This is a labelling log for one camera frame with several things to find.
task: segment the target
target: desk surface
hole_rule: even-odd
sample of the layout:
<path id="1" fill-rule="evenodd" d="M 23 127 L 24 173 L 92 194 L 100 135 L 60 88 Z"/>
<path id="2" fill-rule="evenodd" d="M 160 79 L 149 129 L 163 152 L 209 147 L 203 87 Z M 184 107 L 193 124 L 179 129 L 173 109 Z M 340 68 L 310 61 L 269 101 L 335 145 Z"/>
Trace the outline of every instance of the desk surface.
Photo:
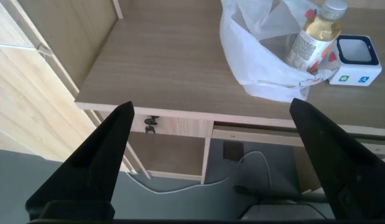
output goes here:
<path id="1" fill-rule="evenodd" d="M 220 44 L 221 4 L 182 1 L 171 8 L 138 1 L 117 21 L 76 102 L 137 113 L 293 128 L 288 103 L 248 95 Z M 311 87 L 308 102 L 351 133 L 385 136 L 385 10 L 348 9 L 344 34 L 369 35 L 383 72 L 369 87 Z"/>

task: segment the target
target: bottle cap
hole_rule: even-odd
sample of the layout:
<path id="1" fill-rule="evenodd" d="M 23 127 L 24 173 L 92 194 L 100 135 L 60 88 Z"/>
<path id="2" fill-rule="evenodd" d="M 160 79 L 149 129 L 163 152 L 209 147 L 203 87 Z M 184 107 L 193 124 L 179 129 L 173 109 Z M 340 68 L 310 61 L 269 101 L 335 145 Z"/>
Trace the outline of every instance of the bottle cap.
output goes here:
<path id="1" fill-rule="evenodd" d="M 339 20 L 347 9 L 347 3 L 344 0 L 327 0 L 321 8 L 320 15 L 328 20 Z"/>

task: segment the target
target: green icon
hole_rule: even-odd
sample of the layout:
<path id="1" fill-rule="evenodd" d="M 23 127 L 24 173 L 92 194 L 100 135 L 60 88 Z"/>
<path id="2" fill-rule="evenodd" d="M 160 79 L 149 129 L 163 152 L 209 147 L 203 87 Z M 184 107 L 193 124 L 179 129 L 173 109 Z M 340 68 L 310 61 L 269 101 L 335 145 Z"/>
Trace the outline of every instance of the green icon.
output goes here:
<path id="1" fill-rule="evenodd" d="M 345 82 L 348 80 L 349 77 L 349 75 L 343 75 L 342 77 L 340 77 L 339 82 Z"/>

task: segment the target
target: plastic bag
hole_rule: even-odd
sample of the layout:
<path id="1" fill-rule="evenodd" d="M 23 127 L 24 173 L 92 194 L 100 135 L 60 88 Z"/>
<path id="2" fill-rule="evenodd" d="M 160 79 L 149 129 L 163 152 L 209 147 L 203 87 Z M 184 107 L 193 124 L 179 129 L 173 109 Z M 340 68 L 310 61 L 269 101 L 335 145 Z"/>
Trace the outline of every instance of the plastic bag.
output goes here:
<path id="1" fill-rule="evenodd" d="M 306 100 L 309 86 L 334 75 L 338 62 L 324 59 L 314 76 L 288 66 L 284 57 L 279 58 L 263 46 L 264 40 L 283 36 L 293 44 L 287 35 L 300 32 L 307 14 L 317 10 L 308 0 L 282 0 L 271 10 L 272 3 L 222 0 L 220 39 L 225 57 L 236 80 L 250 95 L 283 102 Z M 291 47 L 286 43 L 282 43 L 285 51 Z"/>

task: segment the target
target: bottle label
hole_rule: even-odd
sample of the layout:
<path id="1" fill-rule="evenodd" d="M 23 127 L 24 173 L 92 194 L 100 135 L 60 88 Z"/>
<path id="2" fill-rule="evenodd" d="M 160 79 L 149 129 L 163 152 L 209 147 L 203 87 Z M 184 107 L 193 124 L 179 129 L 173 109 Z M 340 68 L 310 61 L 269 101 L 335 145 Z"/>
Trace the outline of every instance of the bottle label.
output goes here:
<path id="1" fill-rule="evenodd" d="M 319 63 L 335 43 L 316 40 L 304 30 L 298 34 L 296 41 L 286 57 L 286 64 L 309 73 L 317 70 Z"/>

